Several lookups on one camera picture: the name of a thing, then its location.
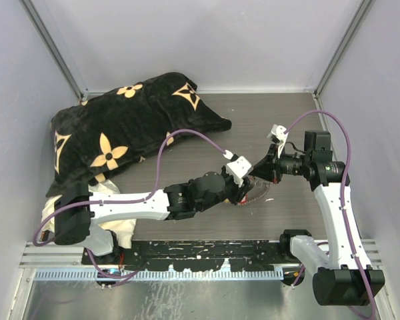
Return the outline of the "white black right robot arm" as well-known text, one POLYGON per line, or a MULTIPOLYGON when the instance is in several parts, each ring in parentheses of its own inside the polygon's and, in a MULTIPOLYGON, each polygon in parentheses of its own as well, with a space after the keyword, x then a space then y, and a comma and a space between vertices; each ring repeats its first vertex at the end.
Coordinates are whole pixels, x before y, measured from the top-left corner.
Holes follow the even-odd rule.
POLYGON ((279 238, 282 260, 299 260, 313 277, 313 293, 320 305, 366 306, 385 284, 381 270, 372 267, 361 242, 351 206, 345 164, 333 160, 331 135, 307 131, 304 148, 285 152, 288 134, 273 126, 269 150, 251 172, 254 177, 278 184, 284 175, 301 176, 309 182, 321 210, 329 251, 325 253, 305 229, 286 229, 279 238))

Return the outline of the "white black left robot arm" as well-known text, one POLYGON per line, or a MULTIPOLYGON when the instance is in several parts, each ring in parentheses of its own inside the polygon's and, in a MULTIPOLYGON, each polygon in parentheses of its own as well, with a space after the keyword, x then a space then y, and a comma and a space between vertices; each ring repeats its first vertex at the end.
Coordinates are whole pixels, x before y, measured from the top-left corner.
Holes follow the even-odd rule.
POLYGON ((251 165, 238 160, 223 166, 220 173, 208 172, 186 183, 146 193, 107 194, 90 192, 78 184, 56 200, 54 243, 80 244, 105 264, 120 256, 117 237, 100 225, 112 221, 152 219, 182 220, 204 212, 226 200, 238 204, 252 189, 251 165))

